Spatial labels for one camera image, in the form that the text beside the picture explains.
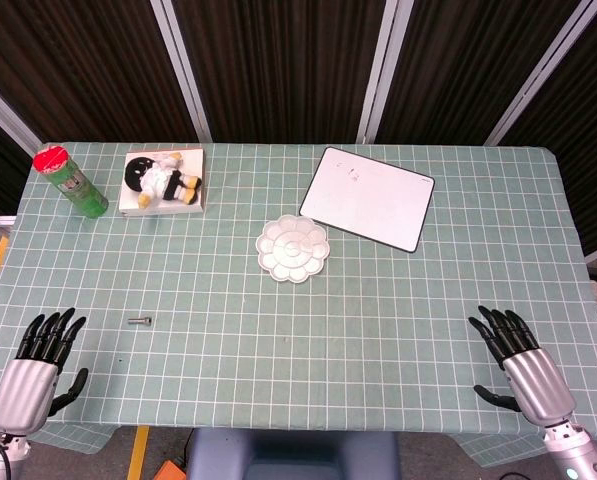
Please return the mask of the dark folding screen partition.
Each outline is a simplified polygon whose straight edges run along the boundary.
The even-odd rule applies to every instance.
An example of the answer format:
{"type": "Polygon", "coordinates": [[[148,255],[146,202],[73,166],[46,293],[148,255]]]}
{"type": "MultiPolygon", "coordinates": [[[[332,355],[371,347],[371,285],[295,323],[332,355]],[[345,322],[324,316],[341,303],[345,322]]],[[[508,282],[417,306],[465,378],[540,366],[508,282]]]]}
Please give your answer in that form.
{"type": "MultiPolygon", "coordinates": [[[[479,145],[589,0],[413,0],[380,143],[479,145]]],[[[171,0],[218,142],[351,143],[387,0],[171,0]]],[[[0,97],[43,142],[194,142],[150,0],[0,0],[0,97]]],[[[597,250],[597,13],[502,137],[557,158],[597,250]]]]}

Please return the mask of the orange box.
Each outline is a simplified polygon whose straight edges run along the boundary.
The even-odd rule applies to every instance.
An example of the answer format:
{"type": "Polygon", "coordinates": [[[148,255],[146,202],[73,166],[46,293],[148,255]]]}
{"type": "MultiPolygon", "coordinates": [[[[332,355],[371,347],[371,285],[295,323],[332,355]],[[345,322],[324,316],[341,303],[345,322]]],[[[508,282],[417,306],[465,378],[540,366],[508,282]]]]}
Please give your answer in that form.
{"type": "Polygon", "coordinates": [[[186,473],[173,461],[166,460],[157,471],[153,480],[186,480],[186,473]]]}

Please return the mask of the green checked tablecloth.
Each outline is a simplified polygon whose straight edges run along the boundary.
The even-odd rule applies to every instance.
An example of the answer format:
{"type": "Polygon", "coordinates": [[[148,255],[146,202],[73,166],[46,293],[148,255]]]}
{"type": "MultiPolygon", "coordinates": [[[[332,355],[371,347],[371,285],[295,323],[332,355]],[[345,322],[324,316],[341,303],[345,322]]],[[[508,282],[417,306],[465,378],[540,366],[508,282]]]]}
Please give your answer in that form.
{"type": "Polygon", "coordinates": [[[320,145],[207,144],[205,211],[90,220],[36,173],[0,270],[0,378],[27,325],[86,318],[59,379],[89,370],[36,440],[98,451],[121,425],[438,431],[479,464],[539,454],[538,430],[474,392],[503,372],[468,323],[517,312],[597,439],[597,304],[554,155],[543,148],[361,146],[435,180],[415,252],[329,229],[303,283],[257,261],[299,210],[320,145]],[[150,326],[128,325],[150,316],[150,326]]]}

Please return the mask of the white drawing board black frame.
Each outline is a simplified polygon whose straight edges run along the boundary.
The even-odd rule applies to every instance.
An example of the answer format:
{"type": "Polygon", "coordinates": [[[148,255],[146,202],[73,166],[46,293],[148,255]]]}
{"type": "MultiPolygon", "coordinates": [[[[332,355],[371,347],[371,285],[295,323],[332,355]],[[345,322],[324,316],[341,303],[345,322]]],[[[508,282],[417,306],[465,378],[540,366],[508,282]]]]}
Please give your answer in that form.
{"type": "Polygon", "coordinates": [[[299,213],[408,253],[416,251],[435,180],[382,161],[327,147],[299,213]]]}

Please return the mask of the white flower-shaped paint palette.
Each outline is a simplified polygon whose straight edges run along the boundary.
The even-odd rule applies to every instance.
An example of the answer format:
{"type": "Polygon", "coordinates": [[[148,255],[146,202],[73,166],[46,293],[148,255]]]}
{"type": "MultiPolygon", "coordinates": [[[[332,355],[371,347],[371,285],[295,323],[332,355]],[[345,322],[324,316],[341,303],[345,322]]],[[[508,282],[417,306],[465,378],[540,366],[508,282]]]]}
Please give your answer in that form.
{"type": "Polygon", "coordinates": [[[263,227],[255,243],[258,264],[277,282],[305,282],[324,268],[330,253],[326,231],[311,219],[283,215],[263,227]]]}

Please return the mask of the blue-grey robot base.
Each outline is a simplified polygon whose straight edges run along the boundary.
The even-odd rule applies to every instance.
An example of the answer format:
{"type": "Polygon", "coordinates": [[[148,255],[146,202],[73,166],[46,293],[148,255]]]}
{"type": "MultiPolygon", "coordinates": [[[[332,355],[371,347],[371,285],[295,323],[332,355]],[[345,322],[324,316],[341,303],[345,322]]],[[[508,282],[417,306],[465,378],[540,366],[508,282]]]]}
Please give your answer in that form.
{"type": "Polygon", "coordinates": [[[186,459],[187,480],[401,480],[394,432],[203,427],[186,459]]]}

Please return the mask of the black and white plush doll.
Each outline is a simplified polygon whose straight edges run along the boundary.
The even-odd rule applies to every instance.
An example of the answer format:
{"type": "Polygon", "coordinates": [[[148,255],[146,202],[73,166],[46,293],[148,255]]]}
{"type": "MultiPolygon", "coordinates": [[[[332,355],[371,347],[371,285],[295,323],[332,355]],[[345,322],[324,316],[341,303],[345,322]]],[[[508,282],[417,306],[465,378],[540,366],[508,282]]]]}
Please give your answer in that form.
{"type": "Polygon", "coordinates": [[[129,160],[124,170],[124,184],[137,194],[137,208],[147,210],[197,203],[202,179],[183,171],[183,166],[184,156],[180,151],[141,155],[129,160]]]}

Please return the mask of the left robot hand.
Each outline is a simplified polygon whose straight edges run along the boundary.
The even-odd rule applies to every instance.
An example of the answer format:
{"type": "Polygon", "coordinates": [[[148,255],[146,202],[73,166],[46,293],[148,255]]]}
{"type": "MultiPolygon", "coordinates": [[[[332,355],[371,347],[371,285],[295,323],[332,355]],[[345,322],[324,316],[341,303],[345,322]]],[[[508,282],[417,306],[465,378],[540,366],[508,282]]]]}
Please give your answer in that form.
{"type": "Polygon", "coordinates": [[[86,322],[74,314],[73,307],[49,316],[41,314],[28,325],[0,380],[1,434],[28,436],[39,431],[84,389],[87,368],[78,371],[67,392],[55,394],[73,343],[86,322]]]}

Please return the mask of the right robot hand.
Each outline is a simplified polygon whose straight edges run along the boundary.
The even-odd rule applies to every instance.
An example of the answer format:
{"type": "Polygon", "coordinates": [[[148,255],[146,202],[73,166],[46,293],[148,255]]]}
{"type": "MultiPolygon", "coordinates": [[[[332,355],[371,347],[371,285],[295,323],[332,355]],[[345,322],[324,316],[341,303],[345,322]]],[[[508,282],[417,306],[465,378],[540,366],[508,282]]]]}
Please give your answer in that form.
{"type": "Polygon", "coordinates": [[[478,331],[513,394],[498,395],[482,385],[474,391],[485,402],[522,414],[539,427],[568,422],[576,401],[549,352],[540,347],[526,322],[514,311],[478,307],[486,319],[468,319],[478,331]]]}

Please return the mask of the white flat box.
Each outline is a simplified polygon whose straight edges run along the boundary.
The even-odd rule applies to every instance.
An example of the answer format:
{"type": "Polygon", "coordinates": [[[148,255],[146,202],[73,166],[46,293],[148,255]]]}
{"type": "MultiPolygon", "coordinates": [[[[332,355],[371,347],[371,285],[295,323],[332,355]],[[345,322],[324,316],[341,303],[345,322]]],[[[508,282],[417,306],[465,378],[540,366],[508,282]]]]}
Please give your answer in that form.
{"type": "Polygon", "coordinates": [[[172,214],[191,214],[191,213],[202,213],[204,210],[204,194],[203,194],[203,182],[204,182],[204,151],[202,148],[183,148],[174,150],[155,150],[155,151],[143,151],[143,152],[129,152],[126,154],[125,166],[123,170],[121,189],[119,194],[118,209],[121,214],[125,216],[149,216],[149,215],[172,215],[172,214]],[[199,201],[193,205],[180,205],[174,204],[161,207],[151,207],[147,210],[140,210],[136,205],[137,194],[132,192],[124,184],[124,170],[129,160],[132,158],[145,155],[152,156],[155,153],[170,153],[174,151],[180,151],[184,156],[183,171],[191,175],[197,175],[202,179],[201,190],[199,192],[199,201]]]}

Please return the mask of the green can with red lid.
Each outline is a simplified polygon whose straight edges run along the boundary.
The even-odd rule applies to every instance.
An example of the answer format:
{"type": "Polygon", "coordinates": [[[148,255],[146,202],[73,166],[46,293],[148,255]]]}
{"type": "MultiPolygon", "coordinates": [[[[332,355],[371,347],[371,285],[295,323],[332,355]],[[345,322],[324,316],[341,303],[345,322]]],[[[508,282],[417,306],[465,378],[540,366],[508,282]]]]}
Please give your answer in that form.
{"type": "Polygon", "coordinates": [[[98,218],[108,208],[107,198],[85,176],[62,146],[49,146],[33,158],[34,169],[56,187],[87,218],[98,218]]]}

